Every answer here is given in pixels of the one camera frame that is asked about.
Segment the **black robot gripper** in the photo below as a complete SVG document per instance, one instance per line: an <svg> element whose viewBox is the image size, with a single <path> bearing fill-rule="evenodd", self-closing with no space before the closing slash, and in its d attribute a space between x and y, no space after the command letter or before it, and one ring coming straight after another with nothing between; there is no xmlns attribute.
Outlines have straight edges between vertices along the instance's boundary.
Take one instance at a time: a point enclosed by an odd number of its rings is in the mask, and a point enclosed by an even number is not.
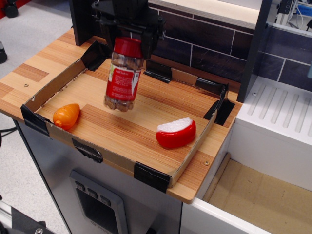
<svg viewBox="0 0 312 234"><path fill-rule="evenodd" d="M140 34L144 59L150 59L158 39L165 38L165 19L148 5L147 0L98 0L92 4L108 46L123 31Z"/></svg>

